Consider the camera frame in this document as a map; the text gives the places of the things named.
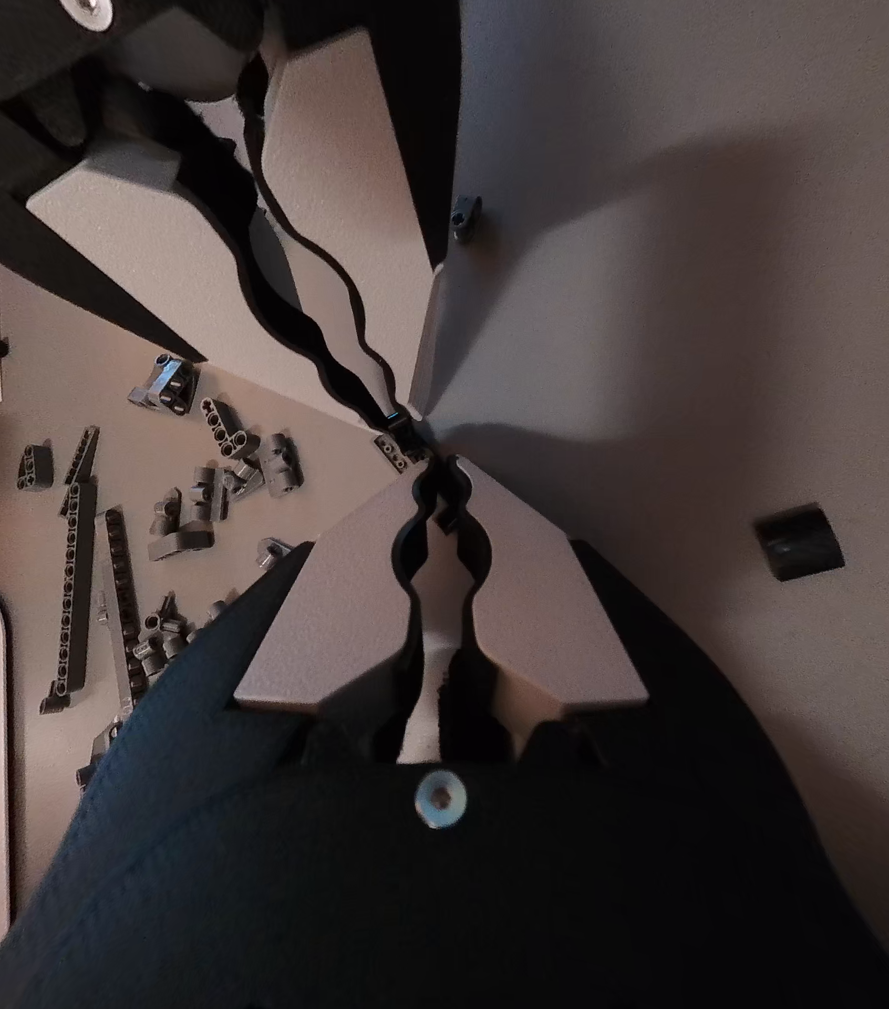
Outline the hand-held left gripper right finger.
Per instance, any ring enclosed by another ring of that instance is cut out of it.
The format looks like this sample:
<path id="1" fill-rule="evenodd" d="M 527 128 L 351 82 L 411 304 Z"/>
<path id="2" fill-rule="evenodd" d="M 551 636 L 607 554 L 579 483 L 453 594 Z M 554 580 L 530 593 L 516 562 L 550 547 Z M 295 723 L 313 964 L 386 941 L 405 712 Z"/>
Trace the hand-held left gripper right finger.
<path id="1" fill-rule="evenodd" d="M 646 704 L 570 537 L 458 457 L 469 495 L 454 533 L 473 583 L 447 673 L 447 757 L 507 761 L 539 725 Z"/>

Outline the small black lego piece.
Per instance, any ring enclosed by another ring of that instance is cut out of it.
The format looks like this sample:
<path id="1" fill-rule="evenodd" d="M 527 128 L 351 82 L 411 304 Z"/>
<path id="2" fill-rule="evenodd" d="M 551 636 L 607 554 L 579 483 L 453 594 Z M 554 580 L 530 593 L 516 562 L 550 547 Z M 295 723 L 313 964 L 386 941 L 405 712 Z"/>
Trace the small black lego piece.
<path id="1" fill-rule="evenodd" d="M 457 455 L 439 459 L 430 476 L 436 504 L 433 517 L 440 531 L 448 536 L 461 521 L 469 495 L 468 480 Z"/>

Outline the long dark grey lego plate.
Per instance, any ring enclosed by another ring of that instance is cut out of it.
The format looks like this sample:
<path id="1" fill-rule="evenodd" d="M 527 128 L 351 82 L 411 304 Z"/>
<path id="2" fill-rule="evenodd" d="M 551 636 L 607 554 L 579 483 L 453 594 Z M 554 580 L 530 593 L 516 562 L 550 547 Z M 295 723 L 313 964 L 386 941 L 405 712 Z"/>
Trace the long dark grey lego plate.
<path id="1" fill-rule="evenodd" d="M 147 674 L 136 650 L 140 645 L 141 620 L 135 594 L 132 557 L 125 517 L 120 507 L 110 507 L 96 516 L 98 573 L 110 637 L 112 668 L 124 722 L 148 689 Z"/>

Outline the pile of dark grey pieces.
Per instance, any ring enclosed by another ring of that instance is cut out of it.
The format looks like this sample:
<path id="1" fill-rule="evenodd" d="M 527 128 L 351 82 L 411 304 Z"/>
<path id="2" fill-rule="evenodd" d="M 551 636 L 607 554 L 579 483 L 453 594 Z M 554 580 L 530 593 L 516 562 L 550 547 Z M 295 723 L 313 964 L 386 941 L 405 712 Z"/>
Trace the pile of dark grey pieces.
<path id="1" fill-rule="evenodd" d="M 302 469 L 292 439 L 282 432 L 265 438 L 255 435 L 236 420 L 227 403 L 216 397 L 196 400 L 198 382 L 199 372 L 190 362 L 165 352 L 156 357 L 144 385 L 134 387 L 128 397 L 137 407 L 175 417 L 189 415 L 198 404 L 224 461 L 224 466 L 199 466 L 188 491 L 170 488 L 155 503 L 147 548 L 151 562 L 210 549 L 215 541 L 214 527 L 226 519 L 232 500 L 244 499 L 263 488 L 272 498 L 283 498 L 302 486 Z M 179 612 L 172 591 L 156 609 L 146 615 L 139 612 L 139 616 L 141 633 L 136 654 L 147 674 L 148 689 L 138 704 L 198 632 Z M 86 790 L 123 723 L 119 711 L 92 743 L 87 764 L 75 775 L 81 791 Z"/>

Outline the long dark grey holed beam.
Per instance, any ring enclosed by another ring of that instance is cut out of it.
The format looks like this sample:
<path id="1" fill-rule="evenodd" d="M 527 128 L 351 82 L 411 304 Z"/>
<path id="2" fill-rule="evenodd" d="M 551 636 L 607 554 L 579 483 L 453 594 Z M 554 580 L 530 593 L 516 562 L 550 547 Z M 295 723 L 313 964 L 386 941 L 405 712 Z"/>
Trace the long dark grey holed beam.
<path id="1" fill-rule="evenodd" d="M 85 428 L 65 477 L 59 515 L 65 522 L 65 553 L 55 675 L 39 704 L 41 715 L 70 707 L 85 687 L 90 594 L 94 574 L 98 488 L 92 479 L 99 428 Z"/>

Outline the black plate assembly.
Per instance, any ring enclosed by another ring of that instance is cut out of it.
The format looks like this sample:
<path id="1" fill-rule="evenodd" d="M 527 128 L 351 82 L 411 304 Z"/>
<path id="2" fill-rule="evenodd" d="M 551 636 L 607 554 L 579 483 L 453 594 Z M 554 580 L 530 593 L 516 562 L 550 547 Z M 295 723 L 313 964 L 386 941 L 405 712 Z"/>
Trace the black plate assembly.
<path id="1" fill-rule="evenodd" d="M 436 451 L 420 433 L 417 422 L 413 420 L 408 410 L 400 408 L 386 417 L 386 427 L 379 434 L 388 435 L 405 453 L 410 466 L 429 461 L 435 457 Z"/>

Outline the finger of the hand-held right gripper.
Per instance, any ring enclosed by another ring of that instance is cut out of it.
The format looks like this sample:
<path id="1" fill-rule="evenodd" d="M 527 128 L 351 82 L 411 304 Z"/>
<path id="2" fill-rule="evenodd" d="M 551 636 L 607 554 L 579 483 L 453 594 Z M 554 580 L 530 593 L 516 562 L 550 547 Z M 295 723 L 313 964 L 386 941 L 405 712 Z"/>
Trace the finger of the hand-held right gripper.
<path id="1" fill-rule="evenodd" d="M 264 296 L 284 298 L 317 325 L 327 360 L 371 397 L 366 410 L 393 413 L 380 366 L 364 351 L 343 281 L 286 235 L 249 196 L 242 251 L 178 181 L 178 154 L 160 145 L 98 145 L 39 189 L 28 211 L 110 281 L 148 309 L 214 368 L 321 410 L 371 422 L 324 385 L 319 366 L 277 339 L 250 299 L 244 267 L 258 269 Z"/>
<path id="2" fill-rule="evenodd" d="M 388 385 L 416 420 L 429 408 L 443 266 L 432 266 L 376 70 L 362 29 L 292 55 L 279 27 L 260 45 L 269 85 L 261 169 L 294 230 L 353 281 L 365 316 L 358 336 L 347 284 L 277 223 L 302 311 L 335 359 L 382 410 Z"/>

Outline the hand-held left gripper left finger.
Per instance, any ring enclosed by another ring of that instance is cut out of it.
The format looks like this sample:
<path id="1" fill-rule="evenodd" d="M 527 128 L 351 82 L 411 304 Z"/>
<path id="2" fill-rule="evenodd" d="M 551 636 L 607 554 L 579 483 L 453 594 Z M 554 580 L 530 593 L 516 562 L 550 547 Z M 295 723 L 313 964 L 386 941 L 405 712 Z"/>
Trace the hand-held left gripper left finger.
<path id="1" fill-rule="evenodd" d="M 425 675 L 421 603 L 438 466 L 416 464 L 312 544 L 236 688 L 241 708 L 341 728 L 398 761 Z"/>

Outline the dark grey lego frame brick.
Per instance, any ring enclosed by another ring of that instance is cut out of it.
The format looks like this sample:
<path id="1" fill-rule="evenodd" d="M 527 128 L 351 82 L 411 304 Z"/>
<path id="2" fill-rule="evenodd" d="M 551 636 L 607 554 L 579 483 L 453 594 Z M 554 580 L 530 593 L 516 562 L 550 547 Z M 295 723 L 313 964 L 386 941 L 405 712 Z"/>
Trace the dark grey lego frame brick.
<path id="1" fill-rule="evenodd" d="M 16 487 L 25 492 L 41 492 L 54 484 L 52 448 L 47 444 L 27 444 L 19 462 Z"/>

